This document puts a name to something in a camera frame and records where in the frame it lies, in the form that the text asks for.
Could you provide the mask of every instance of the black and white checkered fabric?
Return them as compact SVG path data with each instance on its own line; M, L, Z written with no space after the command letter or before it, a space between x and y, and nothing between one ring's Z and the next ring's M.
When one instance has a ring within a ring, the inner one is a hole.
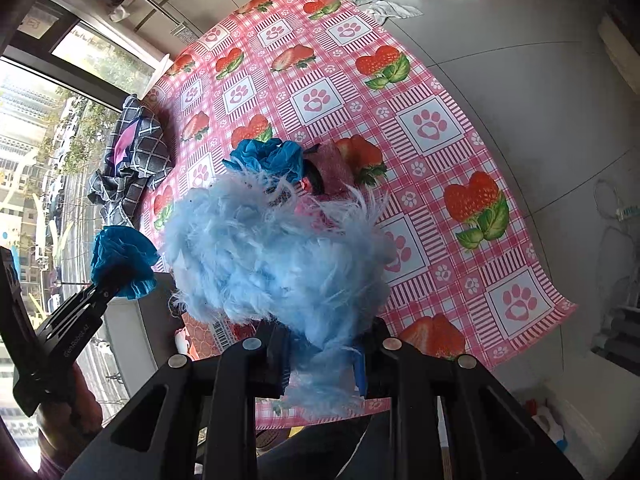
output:
M120 135L137 121L135 137L126 157L114 165ZM107 140L103 165L89 177L87 197L100 204L105 225L133 227L133 217L145 187L155 190L173 169L162 128L154 113L135 94L124 101L123 111Z

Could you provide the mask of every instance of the fluffy blue object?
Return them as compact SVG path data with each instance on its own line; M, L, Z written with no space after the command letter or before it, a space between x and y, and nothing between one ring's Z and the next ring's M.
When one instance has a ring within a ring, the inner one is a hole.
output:
M177 202L164 232L191 316L275 317L291 329L286 405L310 416L344 413L358 401L352 341L389 294L383 267L394 248L375 226L385 201L352 192L354 200L312 202L306 215L296 214L298 197L284 178L227 173ZM289 199L275 200L282 196Z
M229 157L231 160L223 160L222 164L233 171L264 171L271 176L283 176L289 182L298 182L303 176L302 148L292 140L244 139Z
M104 227L95 237L91 281L100 283L100 279L109 269L124 264L131 269L131 282L117 295L126 296L130 300L142 298L156 288L151 266L155 265L159 258L151 240L133 227Z

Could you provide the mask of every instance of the window pane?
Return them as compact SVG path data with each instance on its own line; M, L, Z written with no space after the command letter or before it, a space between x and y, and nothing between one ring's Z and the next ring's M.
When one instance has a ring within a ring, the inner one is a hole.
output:
M100 165L117 117L0 60L0 245L14 256L22 300L34 327L82 288L61 282L89 281L92 243L102 222L86 198L85 186ZM36 202L42 205L40 214ZM129 397L104 326L78 365L102 406L104 421L111 420ZM0 340L0 416L37 468L37 441L28 433L31 419L14 401L10 373L13 365Z
M53 54L139 96L154 73L148 64L82 25L76 25Z
M18 30L39 40L57 20L58 17L49 9L40 4L34 4L22 20Z

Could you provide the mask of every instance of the light blue fluffy feather duster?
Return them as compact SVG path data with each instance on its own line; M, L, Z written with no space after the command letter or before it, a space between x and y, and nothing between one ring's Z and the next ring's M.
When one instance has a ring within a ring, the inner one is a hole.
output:
M351 343L389 294L383 267L394 250L375 226L385 200L351 192L352 200L312 201L297 214L299 198L285 179L227 173L177 202L164 233L191 316L275 317L291 329L286 405L312 416L353 407Z

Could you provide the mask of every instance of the blue cloth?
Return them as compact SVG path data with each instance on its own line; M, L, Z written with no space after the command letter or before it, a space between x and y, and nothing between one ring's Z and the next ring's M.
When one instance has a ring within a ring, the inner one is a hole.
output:
M113 266L126 265L131 272L131 281L129 285L120 289L117 296L136 300L156 288L151 266L159 259L156 247L141 232L126 225L110 225L104 227L95 237L91 281L100 283L100 279Z
M259 173L265 171L274 176L284 176L295 183L302 180L302 147L293 140L244 139L229 153L232 160L223 160L228 170L242 171L244 168Z

